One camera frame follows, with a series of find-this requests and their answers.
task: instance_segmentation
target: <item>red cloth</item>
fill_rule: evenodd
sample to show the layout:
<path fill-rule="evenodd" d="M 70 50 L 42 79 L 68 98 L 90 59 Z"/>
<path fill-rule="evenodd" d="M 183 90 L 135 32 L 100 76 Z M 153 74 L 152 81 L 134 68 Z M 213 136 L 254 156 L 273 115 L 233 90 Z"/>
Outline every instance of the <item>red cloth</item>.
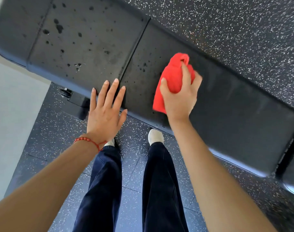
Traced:
<path fill-rule="evenodd" d="M 195 74 L 194 74 L 194 70 L 192 66 L 188 64 L 189 56 L 187 54 L 182 54 L 182 53 L 175 54 L 171 58 L 168 65 L 163 70 L 162 75 L 160 77 L 160 80 L 156 89 L 156 93 L 154 95 L 153 107 L 152 107 L 153 110 L 166 114 L 163 97 L 160 92 L 160 85 L 161 85 L 161 80 L 163 77 L 167 80 L 168 88 L 172 93 L 178 93 L 181 90 L 181 86 L 183 84 L 182 82 L 183 73 L 181 70 L 182 61 L 188 67 L 188 70 L 191 74 L 191 84 L 193 83 Z"/>

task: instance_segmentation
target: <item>red beaded bracelet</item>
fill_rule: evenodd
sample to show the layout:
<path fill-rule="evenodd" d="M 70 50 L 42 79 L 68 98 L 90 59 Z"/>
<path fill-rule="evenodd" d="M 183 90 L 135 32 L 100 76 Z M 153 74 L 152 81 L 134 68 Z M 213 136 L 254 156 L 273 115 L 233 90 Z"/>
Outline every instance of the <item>red beaded bracelet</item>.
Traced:
<path fill-rule="evenodd" d="M 100 144 L 96 144 L 96 143 L 95 143 L 94 141 L 92 141 L 90 138 L 86 138 L 86 137 L 76 138 L 76 139 L 74 140 L 74 143 L 77 142 L 77 141 L 80 141 L 80 140 L 85 140 L 85 141 L 87 141 L 87 142 L 92 142 L 94 145 L 96 145 L 96 147 L 98 148 L 99 151 L 103 150 L 103 148 L 100 150 L 99 145 L 101 145 L 101 144 L 106 144 L 106 143 L 107 143 L 107 141 L 105 141 L 105 142 L 102 142 L 102 143 L 100 143 Z"/>

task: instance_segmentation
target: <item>dark blue trousers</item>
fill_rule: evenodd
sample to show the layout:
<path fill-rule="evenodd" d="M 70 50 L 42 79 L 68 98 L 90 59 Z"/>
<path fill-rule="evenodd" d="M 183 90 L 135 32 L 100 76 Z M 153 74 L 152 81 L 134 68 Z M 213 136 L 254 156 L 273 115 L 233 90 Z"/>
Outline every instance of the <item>dark blue trousers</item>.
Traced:
<path fill-rule="evenodd" d="M 89 190 L 80 204 L 73 231 L 115 231 L 121 189 L 120 152 L 106 146 L 95 158 Z M 188 232 L 174 164 L 161 142 L 149 149 L 142 195 L 142 231 Z"/>

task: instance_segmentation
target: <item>white sneaker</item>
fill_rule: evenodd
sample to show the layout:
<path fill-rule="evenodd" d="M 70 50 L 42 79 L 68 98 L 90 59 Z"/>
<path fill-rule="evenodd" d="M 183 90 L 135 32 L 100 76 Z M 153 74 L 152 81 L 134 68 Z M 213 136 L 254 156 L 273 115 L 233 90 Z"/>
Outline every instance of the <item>white sneaker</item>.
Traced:
<path fill-rule="evenodd" d="M 162 142 L 162 143 L 164 143 L 163 133 L 156 130 L 156 129 L 150 130 L 149 134 L 148 134 L 148 142 L 149 142 L 150 146 L 154 142 Z"/>
<path fill-rule="evenodd" d="M 115 139 L 113 138 L 112 140 L 110 140 L 108 143 L 106 143 L 104 146 L 115 146 Z"/>

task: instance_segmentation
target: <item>wet spot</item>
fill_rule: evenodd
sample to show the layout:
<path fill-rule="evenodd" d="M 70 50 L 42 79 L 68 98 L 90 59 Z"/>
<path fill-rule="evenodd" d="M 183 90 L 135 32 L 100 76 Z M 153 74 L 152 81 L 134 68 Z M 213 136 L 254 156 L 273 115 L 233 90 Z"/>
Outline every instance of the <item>wet spot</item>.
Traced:
<path fill-rule="evenodd" d="M 61 34 L 62 31 L 63 31 L 63 26 L 60 25 L 60 24 L 57 24 L 57 25 L 56 25 L 56 28 L 57 28 L 57 30 L 58 30 L 58 33 Z"/>

